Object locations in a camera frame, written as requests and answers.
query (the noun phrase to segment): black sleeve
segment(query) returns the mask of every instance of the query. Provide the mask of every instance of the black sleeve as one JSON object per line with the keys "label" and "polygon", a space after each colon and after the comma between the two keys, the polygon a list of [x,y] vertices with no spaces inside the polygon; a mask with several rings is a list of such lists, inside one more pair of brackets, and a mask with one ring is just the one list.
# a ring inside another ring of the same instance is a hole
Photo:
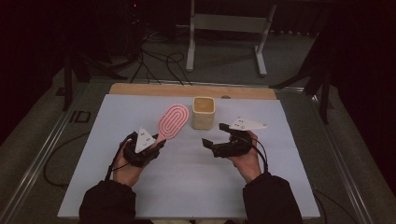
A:
{"label": "black sleeve", "polygon": [[302,224],[300,209],[287,180],[262,174],[243,190],[249,224]]}
{"label": "black sleeve", "polygon": [[101,181],[85,193],[79,208],[80,223],[134,223],[135,197],[126,185],[112,180]]}

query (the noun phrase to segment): white board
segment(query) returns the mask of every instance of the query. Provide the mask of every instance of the white board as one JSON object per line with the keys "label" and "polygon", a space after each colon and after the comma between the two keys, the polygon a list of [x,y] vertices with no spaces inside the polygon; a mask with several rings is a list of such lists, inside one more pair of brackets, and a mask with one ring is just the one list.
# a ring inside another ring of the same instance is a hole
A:
{"label": "white board", "polygon": [[[277,100],[215,99],[215,125],[209,131],[191,127],[191,118],[166,142],[160,156],[143,171],[133,187],[136,217],[141,218],[245,218],[242,198],[245,181],[227,159],[214,158],[202,138],[214,144],[228,142],[219,123],[231,124],[237,117],[265,123],[256,130],[265,147],[269,171],[290,182],[303,217],[319,217],[297,147],[282,105]],[[107,166],[119,143],[144,127],[157,133],[157,123],[172,104],[192,111],[191,97],[107,95],[78,166],[64,197],[58,217],[78,217],[84,193],[106,176]]]}

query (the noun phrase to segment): gray floor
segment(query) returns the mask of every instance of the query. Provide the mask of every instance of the gray floor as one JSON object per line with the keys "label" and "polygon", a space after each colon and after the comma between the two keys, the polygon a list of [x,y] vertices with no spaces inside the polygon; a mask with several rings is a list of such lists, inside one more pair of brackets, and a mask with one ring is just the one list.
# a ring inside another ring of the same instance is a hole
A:
{"label": "gray floor", "polygon": [[[177,40],[151,41],[144,49],[170,54],[182,52],[187,55],[188,42],[185,37]],[[264,60],[268,77],[260,77],[253,55],[253,40],[207,41],[198,39],[194,70],[187,73],[188,79],[196,83],[228,85],[268,86],[294,76],[304,60],[313,39],[298,35],[270,35],[264,48]],[[144,62],[152,74],[176,83],[163,62],[145,55]],[[186,59],[181,63],[184,68]],[[176,64],[171,69],[185,84],[186,79]],[[120,71],[121,75],[132,77],[137,64]],[[73,110],[90,111],[89,123],[67,123],[59,135],[57,145],[82,133],[88,132],[94,122],[104,95],[116,80],[95,73],[89,84],[77,84],[75,91],[83,91],[75,100]],[[23,175],[40,153],[53,133],[62,113],[63,97],[55,96],[62,84],[61,71],[54,78],[53,87],[37,102],[31,112],[14,130],[0,148],[0,210],[4,210]],[[147,82],[147,71],[142,68],[137,82]],[[302,87],[304,80],[293,84]],[[396,200],[377,170],[359,132],[340,102],[337,90],[331,91],[329,125],[318,119],[316,105],[300,94],[297,89],[278,91],[277,98],[284,106],[296,145],[299,148],[304,168],[313,189],[320,190],[342,205],[361,223],[396,223]],[[51,159],[49,178],[58,183],[68,183],[74,172],[87,136],[62,147]],[[22,197],[21,207],[16,207],[13,221],[8,223],[77,223],[76,220],[57,218],[57,212],[64,197],[64,191],[45,182],[42,175],[32,178],[35,184],[27,197]],[[353,223],[342,208],[318,194],[325,207],[329,223]],[[324,218],[306,220],[304,223],[324,223]]]}

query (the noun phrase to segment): person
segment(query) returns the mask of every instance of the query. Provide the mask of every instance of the person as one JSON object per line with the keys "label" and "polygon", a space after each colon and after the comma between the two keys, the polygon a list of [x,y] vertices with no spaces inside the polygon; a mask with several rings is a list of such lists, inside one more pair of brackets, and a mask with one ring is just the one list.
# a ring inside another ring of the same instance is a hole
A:
{"label": "person", "polygon": [[[249,132],[253,146],[257,136]],[[122,156],[125,146],[115,159],[114,167],[122,167],[113,173],[113,180],[99,182],[87,190],[79,208],[80,223],[137,223],[134,220],[136,194],[132,187],[144,167],[127,164]],[[259,158],[253,148],[245,155],[228,158],[245,179],[243,198],[248,224],[300,224],[303,219],[290,184],[281,177],[260,169]]]}

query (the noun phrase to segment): hand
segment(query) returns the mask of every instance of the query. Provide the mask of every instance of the hand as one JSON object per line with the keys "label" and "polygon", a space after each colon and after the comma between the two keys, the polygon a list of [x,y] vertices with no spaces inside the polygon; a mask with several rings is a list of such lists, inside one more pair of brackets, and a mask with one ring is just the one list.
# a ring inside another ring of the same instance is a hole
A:
{"label": "hand", "polygon": [[[256,134],[251,131],[248,131],[248,133],[253,139],[257,140]],[[253,140],[252,143],[254,147],[257,146],[256,140]],[[242,177],[244,177],[247,184],[262,174],[259,164],[259,157],[254,148],[251,148],[250,151],[245,155],[239,157],[229,157],[228,159],[233,162],[233,166],[238,169],[239,173]]]}
{"label": "hand", "polygon": [[133,187],[139,179],[140,174],[143,171],[144,167],[135,167],[132,166],[127,160],[123,158],[123,152],[126,148],[128,142],[124,144],[122,147],[119,156],[116,158],[116,162],[114,164],[113,169],[117,169],[121,166],[120,169],[117,169],[113,173],[113,180],[117,181],[121,184],[127,185],[129,187]]}

